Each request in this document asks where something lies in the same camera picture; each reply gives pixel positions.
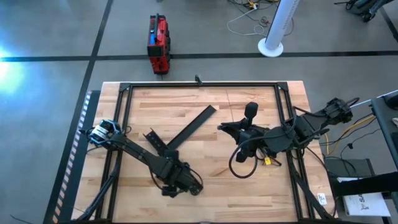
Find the white cable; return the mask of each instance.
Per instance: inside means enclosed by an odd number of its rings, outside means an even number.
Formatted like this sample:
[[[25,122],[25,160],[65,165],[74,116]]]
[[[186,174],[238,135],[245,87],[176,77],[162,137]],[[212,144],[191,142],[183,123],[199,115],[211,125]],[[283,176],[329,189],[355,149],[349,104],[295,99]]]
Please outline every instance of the white cable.
[[[234,34],[241,35],[241,36],[261,35],[261,36],[267,37],[267,36],[264,34],[264,33],[266,32],[266,30],[265,30],[262,26],[260,26],[260,25],[255,25],[254,28],[253,28],[254,33],[251,33],[251,34],[241,34],[241,33],[235,32],[235,31],[231,30],[231,28],[229,28],[229,24],[230,24],[231,22],[233,22],[233,21],[235,21],[235,20],[237,20],[237,19],[239,19],[239,18],[242,18],[243,16],[245,16],[245,15],[247,15],[247,14],[249,14],[250,12],[255,11],[255,10],[257,10],[256,7],[255,7],[254,9],[252,9],[252,10],[250,10],[250,11],[244,13],[243,15],[238,16],[237,18],[235,18],[235,19],[233,19],[233,20],[227,22],[227,23],[226,23],[226,27],[228,28],[228,30],[229,30],[230,32],[232,32],[232,33],[234,33]],[[256,31],[256,27],[260,27],[260,28],[262,29],[262,32],[257,32],[257,31]]]
[[[376,97],[376,98],[380,98],[380,97],[387,96],[387,95],[390,95],[390,94],[393,94],[393,93],[397,93],[397,92],[398,92],[398,90],[394,90],[394,91],[391,91],[391,92],[389,92],[389,93],[380,95],[380,96],[378,96],[378,97]],[[362,104],[364,104],[364,103],[369,103],[371,100],[372,100],[372,99],[362,101],[362,102],[357,103],[357,104],[355,104],[355,105],[353,105],[353,106],[350,106],[350,108],[354,108],[354,107],[359,106],[359,105],[362,105]]]

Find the yellow cable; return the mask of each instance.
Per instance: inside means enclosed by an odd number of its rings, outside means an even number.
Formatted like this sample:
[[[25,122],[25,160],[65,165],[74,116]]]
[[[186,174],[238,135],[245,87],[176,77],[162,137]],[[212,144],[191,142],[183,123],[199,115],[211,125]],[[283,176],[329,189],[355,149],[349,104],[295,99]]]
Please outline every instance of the yellow cable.
[[[327,133],[325,133],[325,138],[326,138],[326,154],[329,155],[329,136]]]
[[[343,131],[343,134],[341,135],[341,138],[343,138],[344,135],[346,135],[347,133],[349,133],[349,131],[350,131],[351,129],[357,127],[357,126],[360,125],[360,124],[363,124],[363,123],[369,121],[369,120],[372,119],[373,117],[374,117],[374,115],[368,116],[367,118],[363,119],[362,121],[360,121],[360,122],[358,122],[358,123],[356,123],[356,124],[353,124],[353,125],[351,125],[350,127],[346,128],[346,129]],[[331,150],[331,152],[330,152],[328,155],[332,154],[332,153],[336,150],[336,148],[337,148],[337,146],[338,146],[338,143],[340,142],[341,138],[340,138],[339,140],[337,140],[337,142],[335,143],[335,146],[333,147],[333,149]]]

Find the yellow connector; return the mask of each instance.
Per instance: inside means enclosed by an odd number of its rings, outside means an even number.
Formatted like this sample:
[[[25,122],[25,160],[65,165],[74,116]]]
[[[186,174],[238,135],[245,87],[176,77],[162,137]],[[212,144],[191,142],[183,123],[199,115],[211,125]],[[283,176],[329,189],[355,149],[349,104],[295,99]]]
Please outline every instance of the yellow connector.
[[[248,0],[248,3],[249,3],[249,7],[251,8],[251,9],[254,9],[254,6],[256,6],[256,9],[259,7],[259,4],[258,3],[253,3],[253,2],[251,2],[250,0]]]

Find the white label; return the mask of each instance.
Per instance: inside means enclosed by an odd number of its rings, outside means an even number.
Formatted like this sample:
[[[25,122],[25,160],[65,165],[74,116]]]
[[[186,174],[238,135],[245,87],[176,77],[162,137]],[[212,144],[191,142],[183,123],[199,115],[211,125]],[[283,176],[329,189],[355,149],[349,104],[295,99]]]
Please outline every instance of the white label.
[[[318,201],[319,201],[319,204],[321,204],[321,205],[327,205],[328,204],[328,202],[326,201],[326,195],[324,193],[319,193],[318,194]]]

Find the black line on floor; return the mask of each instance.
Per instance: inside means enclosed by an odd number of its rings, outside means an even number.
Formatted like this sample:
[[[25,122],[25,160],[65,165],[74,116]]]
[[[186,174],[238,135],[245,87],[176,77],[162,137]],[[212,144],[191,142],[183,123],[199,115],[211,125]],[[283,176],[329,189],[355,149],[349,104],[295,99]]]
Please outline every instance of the black line on floor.
[[[0,62],[72,62],[90,59],[90,56],[3,57]]]
[[[62,156],[61,156],[61,162],[58,167],[58,172],[57,172],[57,176],[55,178],[55,182],[54,182],[53,189],[51,192],[50,201],[47,206],[47,211],[45,213],[44,223],[50,223],[52,221],[54,208],[57,203],[57,195],[59,194],[59,191],[60,191],[60,188],[62,185],[63,174],[65,173],[65,169],[67,167],[68,157],[69,157],[69,154],[70,154],[70,151],[72,148],[73,140],[75,138],[76,128],[78,126],[78,122],[80,119],[81,109],[83,108],[83,102],[85,101],[88,84],[90,82],[91,74],[93,73],[95,58],[98,55],[98,51],[100,49],[101,41],[102,41],[102,38],[104,35],[106,23],[108,21],[109,13],[111,12],[112,4],[113,4],[113,0],[108,0],[108,2],[106,3],[105,11],[104,11],[104,14],[103,14],[103,17],[101,20],[101,25],[99,26],[97,37],[95,39],[95,43],[94,43],[94,47],[93,47],[93,51],[91,52],[90,61],[88,63],[87,69],[86,69],[83,83],[81,84],[81,87],[80,87],[80,92],[79,92],[79,96],[77,99],[75,112],[73,113],[73,118],[70,123],[67,140],[66,140],[65,147],[63,148],[63,152],[62,152]]]
[[[392,36],[398,42],[398,31],[397,31],[396,27],[394,26],[394,24],[391,22],[391,19],[388,16],[386,10],[383,7],[381,7],[379,9],[379,11],[380,11],[381,15],[383,16],[384,20],[386,21],[388,28],[390,28],[390,31],[392,32]]]
[[[398,50],[382,51],[351,51],[351,52],[286,52],[282,57],[363,57],[398,55]],[[212,54],[172,54],[171,59],[212,59],[212,58],[266,58],[260,53],[212,53]],[[90,61],[89,67],[94,67],[95,61],[147,60],[147,55],[102,55],[102,56],[62,56],[62,57],[5,57],[0,62],[69,62]]]
[[[146,60],[148,55],[106,55],[97,56],[96,60]]]

